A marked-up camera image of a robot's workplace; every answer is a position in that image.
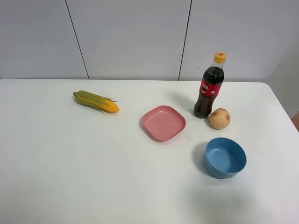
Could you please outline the brown spotted potato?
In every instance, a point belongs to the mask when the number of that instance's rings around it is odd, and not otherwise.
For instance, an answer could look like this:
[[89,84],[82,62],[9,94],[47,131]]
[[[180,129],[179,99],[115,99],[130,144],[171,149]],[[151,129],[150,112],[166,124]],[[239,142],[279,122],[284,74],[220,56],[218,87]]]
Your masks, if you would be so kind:
[[229,112],[223,108],[215,110],[209,118],[210,125],[218,130],[226,128],[230,124],[230,121]]

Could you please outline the blue bowl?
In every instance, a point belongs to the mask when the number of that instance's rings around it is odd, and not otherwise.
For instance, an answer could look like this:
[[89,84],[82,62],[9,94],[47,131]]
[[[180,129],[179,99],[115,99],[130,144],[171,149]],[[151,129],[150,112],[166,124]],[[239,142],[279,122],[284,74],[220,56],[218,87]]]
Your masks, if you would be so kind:
[[212,176],[228,179],[245,168],[247,156],[243,148],[235,141],[218,137],[207,143],[203,163]]

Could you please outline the cola bottle yellow cap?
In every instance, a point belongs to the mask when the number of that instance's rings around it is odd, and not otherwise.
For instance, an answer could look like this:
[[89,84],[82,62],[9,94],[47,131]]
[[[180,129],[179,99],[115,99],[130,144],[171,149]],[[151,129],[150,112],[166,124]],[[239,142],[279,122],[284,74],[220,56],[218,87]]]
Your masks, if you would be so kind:
[[200,119],[206,118],[212,111],[214,100],[224,81],[223,65],[226,58],[225,53],[217,52],[213,64],[203,74],[199,87],[199,97],[194,106],[194,115]]

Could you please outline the corn cob with husk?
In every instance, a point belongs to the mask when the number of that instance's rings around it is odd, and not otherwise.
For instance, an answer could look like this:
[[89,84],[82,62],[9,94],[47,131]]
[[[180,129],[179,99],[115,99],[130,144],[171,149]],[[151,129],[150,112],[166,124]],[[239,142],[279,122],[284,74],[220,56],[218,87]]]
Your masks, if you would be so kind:
[[73,96],[77,103],[110,114],[117,113],[120,109],[111,98],[96,95],[87,91],[74,92]]

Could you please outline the pink square plate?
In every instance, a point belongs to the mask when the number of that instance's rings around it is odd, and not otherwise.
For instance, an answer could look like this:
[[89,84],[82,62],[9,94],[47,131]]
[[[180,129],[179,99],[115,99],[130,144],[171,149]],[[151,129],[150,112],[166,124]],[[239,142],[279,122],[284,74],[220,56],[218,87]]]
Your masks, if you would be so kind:
[[186,126],[185,118],[174,108],[161,105],[144,114],[142,124],[158,141],[168,141]]

